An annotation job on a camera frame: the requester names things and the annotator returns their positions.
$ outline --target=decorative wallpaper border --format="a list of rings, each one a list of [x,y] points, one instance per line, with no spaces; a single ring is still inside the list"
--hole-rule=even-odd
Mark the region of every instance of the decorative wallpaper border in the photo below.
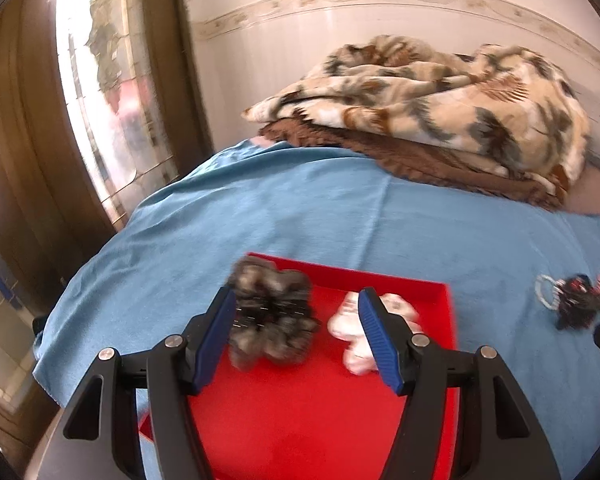
[[[600,51],[568,28],[505,0],[261,0],[227,14],[192,24],[196,40],[210,40],[232,30],[308,10],[355,5],[405,5],[458,10],[509,23],[560,44],[600,69]]]

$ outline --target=red tray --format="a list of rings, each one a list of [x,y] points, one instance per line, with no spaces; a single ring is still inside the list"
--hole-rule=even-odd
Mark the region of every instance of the red tray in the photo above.
[[[378,373],[352,375],[342,364],[348,343],[332,337],[326,323],[346,292],[372,286],[379,295],[392,292],[409,301],[424,332],[455,349],[448,286],[252,254],[309,277],[311,306],[323,327],[304,364],[279,367],[261,359],[242,373],[225,352],[212,383],[189,397],[214,473],[230,480],[377,480],[405,397],[396,397]],[[458,396],[448,390],[436,480],[450,475],[457,413]],[[151,439],[148,415],[140,431]]]

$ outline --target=beige blanket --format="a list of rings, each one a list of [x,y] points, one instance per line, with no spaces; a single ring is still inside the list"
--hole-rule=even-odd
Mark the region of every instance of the beige blanket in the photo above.
[[[564,72],[518,46],[442,54],[403,36],[345,45],[243,112],[300,118],[457,150],[470,168],[532,178],[564,201],[584,164],[588,118]]]

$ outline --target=blanket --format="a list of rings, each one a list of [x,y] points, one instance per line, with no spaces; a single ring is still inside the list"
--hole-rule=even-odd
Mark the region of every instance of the blanket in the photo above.
[[[347,44],[242,114],[457,150],[468,167],[537,180],[560,202],[582,171],[589,136],[564,72],[543,56],[494,44],[444,54],[403,36]]]
[[[330,128],[300,119],[280,119],[269,123],[260,130],[260,134],[275,142],[286,140],[297,147],[337,146],[364,153],[393,176],[413,182],[509,198],[548,210],[560,207],[555,195],[548,193],[541,183],[529,178],[516,180],[477,171],[463,162],[455,150],[367,132]]]

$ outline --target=bed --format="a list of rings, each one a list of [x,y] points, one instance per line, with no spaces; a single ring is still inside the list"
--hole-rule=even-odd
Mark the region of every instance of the bed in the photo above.
[[[248,251],[448,283],[459,347],[501,352],[562,477],[599,446],[600,351],[591,331],[555,329],[534,283],[597,276],[600,218],[400,180],[341,148],[245,140],[145,199],[68,284],[36,340],[35,378],[64,406],[101,348],[181,332]],[[160,478],[152,445],[142,452]]]

